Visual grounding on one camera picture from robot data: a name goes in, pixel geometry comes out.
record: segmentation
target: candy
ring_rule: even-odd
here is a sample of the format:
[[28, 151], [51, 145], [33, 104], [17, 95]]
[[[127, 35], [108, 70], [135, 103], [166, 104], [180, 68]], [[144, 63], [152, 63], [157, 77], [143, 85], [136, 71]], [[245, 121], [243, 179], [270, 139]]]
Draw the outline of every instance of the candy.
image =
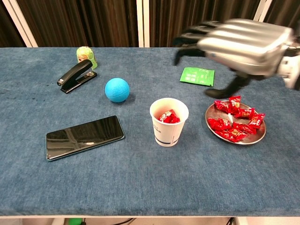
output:
[[260, 128], [261, 123], [263, 122], [263, 119], [266, 114], [261, 113], [261, 114], [254, 114], [253, 117], [251, 118], [251, 121], [248, 123], [249, 126], [253, 128]]
[[229, 120], [219, 118], [218, 121], [220, 123], [220, 126], [221, 126], [222, 130], [227, 130], [227, 129], [231, 128]]
[[247, 118], [247, 119], [251, 119], [252, 116], [255, 113], [255, 109], [251, 108], [251, 109], [238, 109], [238, 113], [234, 115], [235, 118]]
[[228, 132], [233, 135], [236, 142], [239, 142], [240, 140], [248, 136], [244, 132], [235, 128], [230, 129]]
[[216, 132], [217, 135], [220, 135], [221, 137], [223, 137], [223, 138], [225, 138], [225, 139], [227, 139], [227, 140], [229, 140], [231, 142], [237, 142], [235, 140], [234, 136], [230, 132], [228, 132], [226, 130], [222, 130], [222, 131], [217, 131], [216, 130], [215, 132]]
[[218, 120], [213, 118], [208, 118], [207, 121], [211, 129], [213, 130], [221, 131], [221, 130], [227, 130], [231, 128], [229, 120], [224, 120], [221, 118], [219, 118]]
[[255, 135], [256, 134], [256, 128], [251, 127], [248, 124], [241, 124], [241, 123], [234, 122], [232, 124], [232, 127], [236, 128], [237, 130], [243, 131], [245, 133], [251, 134], [251, 135]]
[[234, 96], [229, 98], [229, 113], [235, 115], [239, 112], [240, 108], [240, 96]]
[[225, 113], [229, 112], [229, 105], [226, 102], [215, 101], [215, 106], [218, 110], [221, 110]]
[[173, 109], [165, 112], [159, 117], [159, 120], [164, 123], [178, 123], [180, 122], [179, 117], [177, 117], [176, 113]]
[[213, 118], [208, 118], [207, 121], [208, 121], [208, 124], [210, 125], [211, 129], [219, 130], [220, 122], [218, 120], [215, 120]]

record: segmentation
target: blue ball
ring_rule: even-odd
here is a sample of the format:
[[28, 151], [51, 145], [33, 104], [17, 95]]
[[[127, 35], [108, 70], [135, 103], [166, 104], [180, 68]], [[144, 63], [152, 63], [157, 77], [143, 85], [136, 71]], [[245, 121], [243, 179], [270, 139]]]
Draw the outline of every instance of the blue ball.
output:
[[105, 94], [112, 102], [123, 102], [129, 96], [129, 85], [121, 78], [113, 78], [106, 83]]

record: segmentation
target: paper cup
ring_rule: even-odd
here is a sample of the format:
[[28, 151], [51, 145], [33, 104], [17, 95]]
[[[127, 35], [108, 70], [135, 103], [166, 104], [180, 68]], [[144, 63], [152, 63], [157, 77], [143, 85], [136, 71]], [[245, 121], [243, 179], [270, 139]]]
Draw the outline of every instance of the paper cup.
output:
[[[179, 123], [170, 124], [158, 120], [163, 113], [171, 109], [173, 109], [180, 118]], [[188, 118], [187, 106], [174, 98], [161, 98], [152, 103], [150, 115], [152, 117], [156, 142], [164, 147], [174, 146], [178, 142], [183, 125]]]

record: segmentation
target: smartphone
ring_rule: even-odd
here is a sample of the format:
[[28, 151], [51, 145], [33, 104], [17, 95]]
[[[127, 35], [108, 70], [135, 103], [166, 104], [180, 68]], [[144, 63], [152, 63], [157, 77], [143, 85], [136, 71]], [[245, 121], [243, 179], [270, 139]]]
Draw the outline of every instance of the smartphone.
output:
[[125, 138], [117, 116], [50, 132], [46, 135], [46, 158], [49, 161]]

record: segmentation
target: cable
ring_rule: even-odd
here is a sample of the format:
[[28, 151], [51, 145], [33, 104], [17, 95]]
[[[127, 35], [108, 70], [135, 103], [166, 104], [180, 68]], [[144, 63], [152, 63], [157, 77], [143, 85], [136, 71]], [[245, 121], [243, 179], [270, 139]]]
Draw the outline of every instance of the cable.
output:
[[83, 219], [80, 225], [86, 225], [85, 218]]
[[136, 218], [134, 218], [133, 220], [131, 220], [127, 225], [131, 224], [135, 220], [136, 220]]
[[135, 218], [130, 218], [130, 219], [124, 221], [124, 222], [117, 223], [117, 224], [113, 224], [113, 225], [121, 225], [121, 224], [125, 224], [125, 223], [128, 223], [128, 222], [132, 221], [132, 220], [135, 220]]
[[228, 220], [228, 222], [227, 222], [226, 225], [232, 225], [232, 224], [233, 224], [233, 221], [234, 221], [234, 217], [231, 217], [231, 218]]

